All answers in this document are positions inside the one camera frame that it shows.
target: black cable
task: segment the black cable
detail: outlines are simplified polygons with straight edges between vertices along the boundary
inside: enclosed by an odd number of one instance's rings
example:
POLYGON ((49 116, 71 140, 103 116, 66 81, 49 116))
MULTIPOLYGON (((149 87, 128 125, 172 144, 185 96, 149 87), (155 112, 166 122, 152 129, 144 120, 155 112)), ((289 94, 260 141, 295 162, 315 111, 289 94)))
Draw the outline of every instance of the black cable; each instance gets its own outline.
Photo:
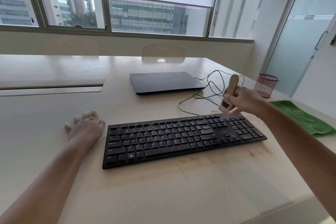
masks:
MULTIPOLYGON (((210 99, 208 99, 208 98, 211 98, 211 97, 214 97, 214 96, 220 96, 221 98, 223 97, 223 93, 224 93, 224 91, 225 91, 225 82, 224 82, 224 78, 223 78, 223 76, 222 76, 221 73, 225 73, 225 74, 228 74, 228 75, 232 75, 232 74, 226 73, 226 72, 221 71, 221 70, 214 70, 214 71, 212 71, 208 76, 206 76, 206 77, 203 78, 203 79, 195 78, 195 79, 197 79, 197 80, 199 80, 199 81, 203 81, 203 80, 207 79, 208 84, 207 84, 203 89, 201 89, 198 93, 196 93, 196 94, 192 94, 192 96, 191 96, 190 98, 187 98, 187 99, 185 99, 185 100, 179 102, 179 104, 177 105, 178 109, 181 110, 181 111, 183 111, 183 110, 179 107, 179 105, 180 105, 181 103, 183 103, 183 102, 185 102, 185 101, 191 99, 191 98, 195 98, 195 99, 206 99, 206 100, 210 101, 211 103, 213 103, 213 104, 219 106, 218 104, 216 104, 215 102, 213 102, 212 100, 210 100, 210 99), (220 89, 217 87, 217 85, 216 85, 213 81, 209 81, 209 76, 212 75, 212 74, 215 73, 215 72, 219 72, 219 74, 220 74, 220 76, 221 76, 221 78, 222 78, 222 81, 223 81, 223 90, 220 90, 220 89), (220 93, 216 93, 215 91, 213 91, 213 89, 212 89, 210 83, 213 83, 213 85, 220 91, 220 93), (208 87, 208 86, 210 87, 210 90, 212 91, 213 95, 208 96, 208 97, 204 97, 204 96, 199 95, 199 93, 202 92, 202 91, 203 91, 206 87, 208 87)), ((245 82, 245 76, 243 76, 243 75, 239 75, 239 77, 242 77, 242 78, 243 78, 243 83, 241 84, 241 86, 243 86, 243 85, 244 85, 244 82, 245 82)), ((199 116, 199 115, 196 114, 196 113, 191 113, 191 112, 187 112, 187 111, 183 111, 183 112, 188 113, 188 114, 192 114, 192 115, 199 116)))

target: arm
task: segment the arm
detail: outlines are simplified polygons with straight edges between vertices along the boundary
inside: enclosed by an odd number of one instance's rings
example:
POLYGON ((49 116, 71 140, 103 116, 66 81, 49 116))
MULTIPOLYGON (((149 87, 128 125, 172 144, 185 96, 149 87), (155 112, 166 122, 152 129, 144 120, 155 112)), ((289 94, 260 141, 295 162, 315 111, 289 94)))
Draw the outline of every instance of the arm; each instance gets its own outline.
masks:
POLYGON ((255 91, 238 87, 229 110, 245 111, 264 121, 299 174, 331 217, 336 219, 336 154, 255 91))
POLYGON ((104 128, 96 112, 76 116, 73 126, 66 123, 69 143, 2 214, 0 224, 57 223, 79 167, 104 128))

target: person's right hand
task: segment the person's right hand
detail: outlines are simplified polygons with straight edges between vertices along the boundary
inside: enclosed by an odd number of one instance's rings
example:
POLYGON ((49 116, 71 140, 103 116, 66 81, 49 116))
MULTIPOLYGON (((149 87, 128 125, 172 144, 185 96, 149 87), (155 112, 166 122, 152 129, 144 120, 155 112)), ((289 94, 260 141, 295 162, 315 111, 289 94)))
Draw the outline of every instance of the person's right hand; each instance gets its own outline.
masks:
POLYGON ((232 111, 237 107, 231 114, 248 112, 258 116, 264 106, 267 105, 267 102, 257 92, 241 86, 237 86, 233 95, 226 94, 226 91, 224 91, 224 99, 232 103, 228 107, 228 111, 232 111))

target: forearm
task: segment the forearm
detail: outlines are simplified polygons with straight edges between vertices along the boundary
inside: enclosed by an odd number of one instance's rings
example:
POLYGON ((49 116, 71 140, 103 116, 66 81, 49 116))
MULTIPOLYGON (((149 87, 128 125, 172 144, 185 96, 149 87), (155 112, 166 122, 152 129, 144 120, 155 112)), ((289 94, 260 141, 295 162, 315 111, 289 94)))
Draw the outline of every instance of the forearm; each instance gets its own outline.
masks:
POLYGON ((0 224, 57 223, 88 150, 70 141, 27 190, 0 217, 0 224))
POLYGON ((336 154, 270 104, 258 116, 329 214, 336 218, 336 154))

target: person's left arm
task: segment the person's left arm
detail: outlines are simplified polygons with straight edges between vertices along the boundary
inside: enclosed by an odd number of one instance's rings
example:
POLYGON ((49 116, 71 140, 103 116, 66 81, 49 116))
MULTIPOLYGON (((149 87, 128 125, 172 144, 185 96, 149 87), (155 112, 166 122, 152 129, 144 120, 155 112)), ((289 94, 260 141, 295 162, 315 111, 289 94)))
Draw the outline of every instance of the person's left arm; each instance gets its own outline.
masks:
POLYGON ((79 167, 104 128, 96 112, 76 116, 72 126, 66 123, 69 143, 2 214, 0 224, 57 223, 79 167))

